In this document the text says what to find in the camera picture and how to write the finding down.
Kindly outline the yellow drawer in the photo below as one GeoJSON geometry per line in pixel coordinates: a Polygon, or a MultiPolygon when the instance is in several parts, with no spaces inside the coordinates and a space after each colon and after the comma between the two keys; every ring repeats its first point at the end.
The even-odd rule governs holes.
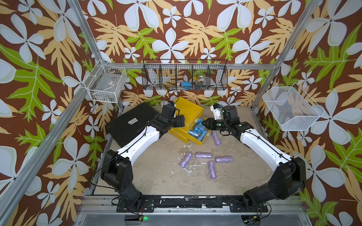
{"type": "Polygon", "coordinates": [[[191,126],[191,129],[187,132],[187,138],[198,144],[199,146],[204,144],[206,138],[211,132],[202,124],[202,122],[205,120],[205,117],[198,119],[196,123],[191,126]]]}

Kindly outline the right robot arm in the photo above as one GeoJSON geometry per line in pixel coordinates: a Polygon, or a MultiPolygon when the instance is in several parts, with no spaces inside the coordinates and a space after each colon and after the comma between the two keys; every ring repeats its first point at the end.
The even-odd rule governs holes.
{"type": "Polygon", "coordinates": [[[285,200],[305,188],[306,164],[282,152],[258,133],[246,121],[240,121],[235,106],[214,104],[214,116],[202,122],[208,130],[219,131],[223,136],[233,136],[258,154],[271,168],[271,179],[243,194],[242,206],[251,210],[267,201],[285,200]]]}

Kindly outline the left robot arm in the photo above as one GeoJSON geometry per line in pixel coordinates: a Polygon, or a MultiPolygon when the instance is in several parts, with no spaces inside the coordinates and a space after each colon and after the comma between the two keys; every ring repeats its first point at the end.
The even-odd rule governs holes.
{"type": "Polygon", "coordinates": [[[120,115],[106,125],[120,148],[105,154],[100,178],[124,198],[127,206],[139,211],[143,195],[133,184],[132,166],[170,129],[184,126],[185,117],[174,103],[164,105],[160,113],[149,104],[142,103],[120,115]]]}

